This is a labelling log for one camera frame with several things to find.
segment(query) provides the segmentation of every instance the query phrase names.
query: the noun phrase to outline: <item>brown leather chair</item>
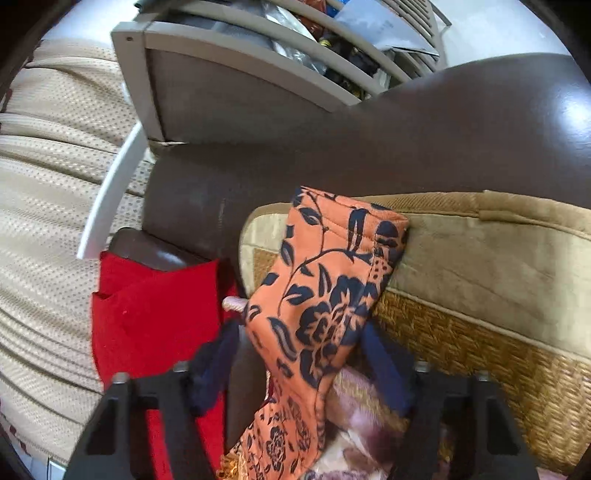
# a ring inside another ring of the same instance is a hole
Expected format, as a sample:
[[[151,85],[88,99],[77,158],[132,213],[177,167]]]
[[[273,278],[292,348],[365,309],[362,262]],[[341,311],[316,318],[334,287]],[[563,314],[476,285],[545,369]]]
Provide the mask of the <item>brown leather chair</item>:
[[[349,196],[489,189],[591,208],[591,86],[571,57],[476,61],[330,118],[281,142],[166,147],[142,230],[120,230],[109,249],[159,270],[220,257],[237,266],[248,215],[300,184]],[[255,361],[252,347],[243,353]],[[260,371],[243,375],[230,382],[229,441],[262,395]]]

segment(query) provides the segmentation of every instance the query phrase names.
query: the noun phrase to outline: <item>brown leather cushion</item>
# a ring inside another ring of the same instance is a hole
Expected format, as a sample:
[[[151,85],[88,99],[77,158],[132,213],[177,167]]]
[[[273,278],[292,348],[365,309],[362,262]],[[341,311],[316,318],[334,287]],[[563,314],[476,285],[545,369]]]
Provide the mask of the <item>brown leather cushion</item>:
[[[247,216],[306,184],[350,196],[485,189],[591,207],[591,86],[572,58],[526,54],[413,80],[281,144],[162,152],[143,228],[238,259]]]

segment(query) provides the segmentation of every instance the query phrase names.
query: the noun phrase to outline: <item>red cloth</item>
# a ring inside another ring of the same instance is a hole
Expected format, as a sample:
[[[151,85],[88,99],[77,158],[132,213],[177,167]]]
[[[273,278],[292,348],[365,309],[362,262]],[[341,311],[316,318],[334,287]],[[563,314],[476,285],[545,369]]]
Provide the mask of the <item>red cloth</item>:
[[[104,252],[99,291],[92,297],[92,351],[105,388],[117,372],[147,377],[190,359],[217,336],[227,295],[236,295],[236,285],[219,261],[161,272]],[[196,420],[214,469],[224,453],[224,412],[221,394]],[[160,412],[148,411],[146,417],[156,478],[173,480]]]

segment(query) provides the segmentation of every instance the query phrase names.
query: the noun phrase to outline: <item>beige patterned fabric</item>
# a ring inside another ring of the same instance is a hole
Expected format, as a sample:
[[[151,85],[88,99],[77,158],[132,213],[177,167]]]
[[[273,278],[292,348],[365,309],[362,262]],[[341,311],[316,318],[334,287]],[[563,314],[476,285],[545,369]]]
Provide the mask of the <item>beige patterned fabric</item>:
[[[113,51],[44,41],[0,111],[0,412],[28,452],[62,463],[102,390],[90,352],[98,262],[75,255],[136,121],[121,84]],[[139,227],[151,167],[146,154],[112,232]]]

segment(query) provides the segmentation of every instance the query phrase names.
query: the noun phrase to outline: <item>screw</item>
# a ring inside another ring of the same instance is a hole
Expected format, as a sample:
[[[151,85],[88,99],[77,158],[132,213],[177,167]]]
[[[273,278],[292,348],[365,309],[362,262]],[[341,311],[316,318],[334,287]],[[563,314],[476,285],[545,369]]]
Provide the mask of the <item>screw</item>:
[[[414,364],[414,370],[415,370],[415,372],[418,372],[418,373],[421,373],[421,374],[428,373],[430,369],[431,369],[431,366],[425,360],[419,360],[418,362],[416,362]]]
[[[173,367],[173,372],[180,374],[182,372],[187,372],[189,371],[189,362],[186,360],[183,360],[182,362],[177,362],[174,364]]]
[[[127,372],[119,372],[115,375],[113,375],[113,378],[111,379],[111,383],[114,384],[123,384],[129,381],[131,377],[129,376],[129,374]]]
[[[488,382],[491,379],[491,376],[489,375],[489,373],[486,370],[480,370],[479,372],[476,373],[476,379],[479,382]]]

